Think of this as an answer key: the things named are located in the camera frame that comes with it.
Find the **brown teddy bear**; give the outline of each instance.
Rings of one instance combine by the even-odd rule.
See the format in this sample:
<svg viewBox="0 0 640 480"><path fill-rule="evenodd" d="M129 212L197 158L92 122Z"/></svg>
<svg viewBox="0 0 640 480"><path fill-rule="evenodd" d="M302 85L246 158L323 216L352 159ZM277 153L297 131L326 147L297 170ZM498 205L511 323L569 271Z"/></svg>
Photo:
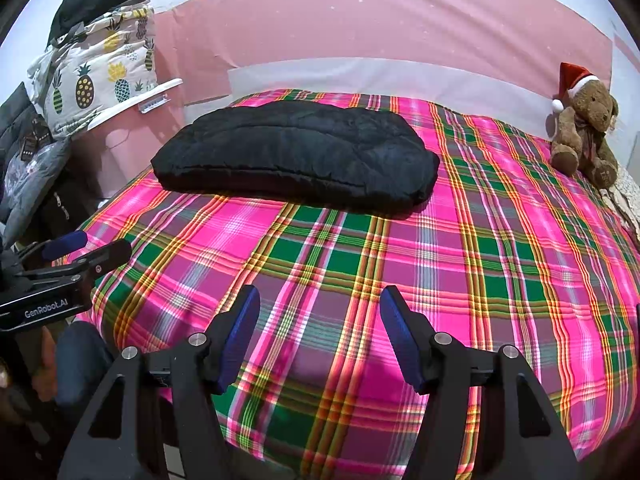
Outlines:
<svg viewBox="0 0 640 480"><path fill-rule="evenodd" d="M609 189L618 177L618 162L605 133L615 122L618 103L606 86L587 69L560 64L560 95L554 100L558 130L551 142L551 166L566 176L580 170L597 189Z"/></svg>

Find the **plaid bedsheet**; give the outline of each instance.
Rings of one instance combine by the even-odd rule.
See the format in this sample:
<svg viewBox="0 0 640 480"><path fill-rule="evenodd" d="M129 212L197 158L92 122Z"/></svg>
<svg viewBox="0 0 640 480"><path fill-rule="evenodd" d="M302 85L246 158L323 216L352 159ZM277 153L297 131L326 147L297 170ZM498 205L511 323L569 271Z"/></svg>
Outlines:
<svg viewBox="0 0 640 480"><path fill-rule="evenodd" d="M402 115L442 160L429 203L392 220L178 194L142 174L84 226L85 251L119 237L133 246L86 314L110 344L164 348L256 285L258 326L218 415L235 446L308 478L404 471L427 399L404 384L378 313L392 283L464 344L516 345L578 456L628 422L638 254L581 176L549 167L548 142L407 98L278 90L236 104L281 99ZM460 478L473 467L478 404L473 388Z"/></svg>

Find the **black pillow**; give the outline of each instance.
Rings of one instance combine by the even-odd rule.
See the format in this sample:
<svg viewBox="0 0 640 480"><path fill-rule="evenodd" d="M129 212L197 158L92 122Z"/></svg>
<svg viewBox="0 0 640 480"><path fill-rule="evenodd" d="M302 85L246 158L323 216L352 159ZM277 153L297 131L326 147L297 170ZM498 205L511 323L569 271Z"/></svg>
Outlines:
<svg viewBox="0 0 640 480"><path fill-rule="evenodd" d="M383 214L427 200L439 163L397 114L302 101L206 114L151 161L165 189Z"/></svg>

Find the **pineapple print bag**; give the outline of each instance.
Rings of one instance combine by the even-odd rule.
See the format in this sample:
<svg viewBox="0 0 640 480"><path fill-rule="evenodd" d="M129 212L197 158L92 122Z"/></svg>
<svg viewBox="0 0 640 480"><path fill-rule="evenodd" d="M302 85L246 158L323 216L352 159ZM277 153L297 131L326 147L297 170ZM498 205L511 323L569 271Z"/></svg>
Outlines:
<svg viewBox="0 0 640 480"><path fill-rule="evenodd" d="M114 9L71 34L29 68L31 98L55 139L72 136L101 111L158 84L148 0Z"/></svg>

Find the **white pom-pom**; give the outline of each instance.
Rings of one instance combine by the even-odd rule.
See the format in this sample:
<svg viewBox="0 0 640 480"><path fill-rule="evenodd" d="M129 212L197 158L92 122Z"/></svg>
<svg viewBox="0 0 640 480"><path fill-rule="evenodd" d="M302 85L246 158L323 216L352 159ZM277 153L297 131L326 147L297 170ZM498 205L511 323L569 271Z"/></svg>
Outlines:
<svg viewBox="0 0 640 480"><path fill-rule="evenodd" d="M562 104L562 101L560 99L554 99L553 101L551 101L551 108L555 114L559 114L562 112L562 110L564 110L564 105Z"/></svg>

